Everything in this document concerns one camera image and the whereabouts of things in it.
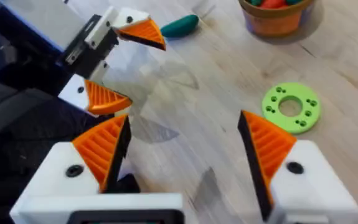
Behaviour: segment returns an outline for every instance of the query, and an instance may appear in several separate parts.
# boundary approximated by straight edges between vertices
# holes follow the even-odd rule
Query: wooden table
[[[192,13],[190,0],[71,0],[84,19],[108,4],[144,10],[163,26]],[[322,116],[315,141],[358,203],[358,1],[319,1],[305,31],[270,41],[251,35],[237,0],[213,1],[192,35],[167,51],[120,42],[105,86],[130,96],[128,158],[148,192],[181,192],[188,223],[261,223],[242,139],[241,109],[261,114],[266,91],[300,82]]]

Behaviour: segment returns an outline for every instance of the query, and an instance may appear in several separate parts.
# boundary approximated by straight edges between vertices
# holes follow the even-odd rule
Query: bowl of toys
[[[247,28],[263,37],[284,37],[309,18],[315,0],[239,0]]]

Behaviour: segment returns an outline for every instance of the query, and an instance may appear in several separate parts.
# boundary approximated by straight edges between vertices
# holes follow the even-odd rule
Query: green 3d-printed ring
[[[285,116],[280,112],[280,103],[295,100],[301,105],[296,116]],[[318,121],[321,104],[317,95],[308,87],[299,83],[282,83],[270,89],[263,101],[262,111],[265,118],[291,134],[308,131]]]

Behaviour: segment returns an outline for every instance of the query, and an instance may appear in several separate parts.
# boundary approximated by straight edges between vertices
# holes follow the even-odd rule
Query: teal object
[[[285,116],[280,112],[280,103],[286,100],[297,101],[302,109],[296,116]],[[321,115],[321,102],[317,95],[299,83],[282,83],[270,89],[263,101],[264,117],[291,134],[301,134],[311,129]]]
[[[197,27],[198,22],[198,16],[188,15],[162,27],[161,33],[164,37],[184,37]]]
[[[260,6],[262,2],[262,0],[250,0],[250,3],[254,6]]]
[[[285,0],[285,2],[287,3],[287,5],[291,6],[293,4],[297,4],[299,2],[301,2],[302,0]]]

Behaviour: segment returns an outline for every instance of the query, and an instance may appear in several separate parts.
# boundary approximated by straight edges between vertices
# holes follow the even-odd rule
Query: black screw
[[[78,88],[78,93],[83,93],[83,91],[85,90],[85,88],[83,86]]]
[[[128,16],[128,17],[126,18],[126,22],[127,22],[127,23],[133,22],[133,17]]]
[[[303,172],[304,172],[303,166],[297,162],[287,163],[286,168],[294,174],[303,174]]]
[[[67,171],[65,171],[65,175],[67,177],[76,177],[80,175],[83,172],[83,166],[82,165],[72,165],[68,167]]]

